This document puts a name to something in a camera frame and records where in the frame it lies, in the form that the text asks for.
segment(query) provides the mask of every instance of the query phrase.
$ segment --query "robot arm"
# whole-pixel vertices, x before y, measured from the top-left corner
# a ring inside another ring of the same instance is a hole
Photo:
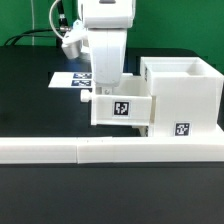
[[[62,47],[68,58],[75,58],[81,42],[88,40],[97,87],[116,87],[120,83],[127,29],[133,24],[135,4],[135,0],[78,0],[81,21],[66,33]]]

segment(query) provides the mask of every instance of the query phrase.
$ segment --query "white box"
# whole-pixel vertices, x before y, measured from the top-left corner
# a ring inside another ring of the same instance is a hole
[[[142,58],[141,76],[155,99],[149,126],[152,136],[175,136],[181,124],[188,125],[191,136],[216,130],[223,76],[206,62],[200,58]]]

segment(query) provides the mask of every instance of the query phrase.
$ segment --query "black table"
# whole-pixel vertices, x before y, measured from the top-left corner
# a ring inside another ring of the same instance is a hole
[[[140,56],[196,54],[128,49],[124,71],[137,74]],[[53,47],[0,48],[0,137],[138,136],[130,127],[90,127],[79,90],[47,88],[54,71],[91,68]],[[0,166],[0,223],[223,222],[223,163]]]

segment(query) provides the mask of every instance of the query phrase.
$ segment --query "black cable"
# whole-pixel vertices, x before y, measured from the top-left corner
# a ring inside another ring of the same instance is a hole
[[[65,17],[65,11],[62,1],[58,2],[57,8],[59,13],[59,19],[58,19],[59,26],[68,26],[68,21]]]
[[[22,33],[21,35],[18,35],[18,37],[15,38],[14,41],[12,41],[11,45],[15,45],[22,37],[23,35],[26,35],[26,34],[31,34],[31,33],[41,33],[41,32],[51,32],[52,29],[34,29],[34,30],[28,30],[24,33]]]
[[[13,37],[10,37],[5,43],[4,43],[4,46],[7,46],[7,44],[13,40],[13,39],[16,39],[16,38],[23,38],[23,37],[43,37],[43,38],[56,38],[55,36],[46,36],[46,35],[30,35],[30,34],[21,34],[21,35],[16,35],[16,36],[13,36]]]

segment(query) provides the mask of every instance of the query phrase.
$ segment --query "white base platform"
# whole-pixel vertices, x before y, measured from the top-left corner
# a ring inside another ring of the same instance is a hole
[[[224,132],[210,137],[1,138],[0,164],[224,162]]]

